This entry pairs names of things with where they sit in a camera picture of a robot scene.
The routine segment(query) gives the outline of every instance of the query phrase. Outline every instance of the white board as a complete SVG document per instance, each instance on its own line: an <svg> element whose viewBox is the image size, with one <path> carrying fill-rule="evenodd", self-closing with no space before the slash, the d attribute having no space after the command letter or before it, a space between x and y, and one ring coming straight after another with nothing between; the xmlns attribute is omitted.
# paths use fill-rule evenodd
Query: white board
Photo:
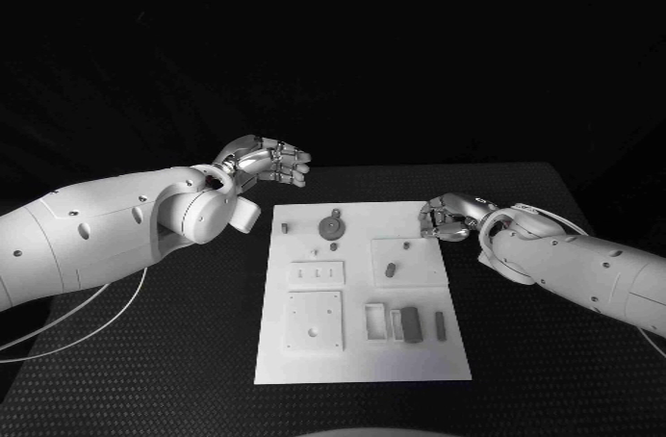
<svg viewBox="0 0 666 437"><path fill-rule="evenodd" d="M471 379L438 242L435 239L421 239L418 212L422 206L422 201L403 201L275 207L255 384ZM331 242L318 236L318 222L330 216L334 208L341 211L340 220L346 225L346 233L334 242L337 249L331 250ZM281 232L282 223L288 224L286 234ZM380 278L373 271L373 259L382 259L383 251L377 254L376 250L383 245L389 248L387 253L403 249L384 242L374 247L373 258L373 240L396 239L396 244L403 241L412 243L413 247L409 247L408 252L418 252L409 254L409 261L405 261L408 264L403 263L396 268L393 277L399 275L400 269L410 268L421 275L421 280L418 284L402 282L397 284L399 288L389 288L386 285L382 287L383 283L377 286ZM302 267L302 263L308 262L320 264ZM302 271L321 269L321 282L314 280L314 283L301 285L292 273L299 268ZM344 278L335 273L340 270ZM298 303L305 304L299 305L301 310L308 305L318 307L322 303L317 298L324 296L310 295L321 293L340 296L340 343L331 342L334 338L330 334L320 337L321 326L333 331L337 329L327 318L320 318L333 314L312 309L314 312L302 320L286 318L294 315L289 314L289 308L294 307L289 297L294 293L307 294L298 299ZM310 297L317 301L308 304ZM367 304L383 304L384 307L384 341L367 340ZM416 344L396 342L393 339L390 310L403 307L416 307L419 310L423 341ZM436 340L435 312L444 313L445 342ZM315 336L308 334L311 328L315 328ZM291 350L294 347L285 346L286 339L295 339L294 333L299 333L299 344ZM318 341L324 347L312 347Z"/></svg>

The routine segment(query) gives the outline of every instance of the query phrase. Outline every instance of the black table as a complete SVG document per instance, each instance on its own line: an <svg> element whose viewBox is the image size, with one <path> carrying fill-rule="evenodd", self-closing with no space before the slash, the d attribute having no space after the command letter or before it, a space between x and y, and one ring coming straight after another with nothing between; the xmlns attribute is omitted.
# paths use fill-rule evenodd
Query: black table
<svg viewBox="0 0 666 437"><path fill-rule="evenodd" d="M533 204L588 224L546 164L314 168L308 186L262 183L249 235L229 228L148 269L109 328L26 362L0 412L0 435L294 436L350 426L461 435L666 433L666 361L635 328L475 259L475 237L442 243L471 381L253 386L272 206L428 200L445 192ZM33 353L115 314L139 274L44 333ZM90 294L54 299L51 317Z"/></svg>

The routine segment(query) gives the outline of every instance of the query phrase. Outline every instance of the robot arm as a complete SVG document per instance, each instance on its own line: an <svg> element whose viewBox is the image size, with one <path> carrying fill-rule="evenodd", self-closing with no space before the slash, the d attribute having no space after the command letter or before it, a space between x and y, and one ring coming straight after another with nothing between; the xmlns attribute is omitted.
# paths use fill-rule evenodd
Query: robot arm
<svg viewBox="0 0 666 437"><path fill-rule="evenodd" d="M0 217L0 311L116 281L207 243L227 223L248 233L259 208L239 194L256 179L302 187L310 159L248 136L210 165L85 182L17 208Z"/></svg>
<svg viewBox="0 0 666 437"><path fill-rule="evenodd" d="M419 220L422 236L444 241L459 241L478 231L478 262L508 280L537 284L596 313L666 336L666 259L596 238L568 235L527 206L500 209L459 193L433 198Z"/></svg>

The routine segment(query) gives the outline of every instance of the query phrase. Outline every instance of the black background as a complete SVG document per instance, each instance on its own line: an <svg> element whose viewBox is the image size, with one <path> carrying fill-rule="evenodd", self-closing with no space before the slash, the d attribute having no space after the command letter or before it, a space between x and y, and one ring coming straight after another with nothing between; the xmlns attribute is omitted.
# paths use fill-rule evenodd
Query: black background
<svg viewBox="0 0 666 437"><path fill-rule="evenodd" d="M252 133L312 168L544 161L598 236L663 255L664 6L1 0L4 210Z"/></svg>

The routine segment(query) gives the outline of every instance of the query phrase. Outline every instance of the robotic hand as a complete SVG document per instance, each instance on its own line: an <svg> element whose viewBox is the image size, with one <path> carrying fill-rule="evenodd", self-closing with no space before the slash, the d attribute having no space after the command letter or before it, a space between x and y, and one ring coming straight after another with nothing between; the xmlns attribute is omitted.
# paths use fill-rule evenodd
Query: robotic hand
<svg viewBox="0 0 666 437"><path fill-rule="evenodd" d="M229 143L209 165L121 175L54 190L0 217L0 311L100 286L207 243L248 233L256 180L305 186L308 153L272 139Z"/></svg>
<svg viewBox="0 0 666 437"><path fill-rule="evenodd" d="M504 278L537 284L596 313L666 336L666 259L586 235L568 235L530 206L500 209L461 193L433 198L419 221L422 237L446 242L477 231L478 262Z"/></svg>

